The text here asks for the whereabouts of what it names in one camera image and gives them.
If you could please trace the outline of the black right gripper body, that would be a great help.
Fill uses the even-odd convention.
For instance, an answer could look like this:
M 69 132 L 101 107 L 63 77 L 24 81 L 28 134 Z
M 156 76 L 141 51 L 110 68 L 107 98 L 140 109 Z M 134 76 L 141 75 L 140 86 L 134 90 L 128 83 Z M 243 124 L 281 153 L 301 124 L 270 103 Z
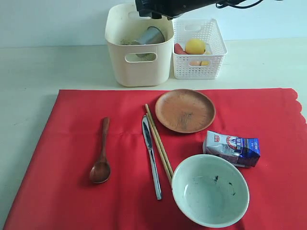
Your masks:
M 135 0 L 140 17 L 161 19 L 165 16 L 169 20 L 215 3 L 215 0 Z

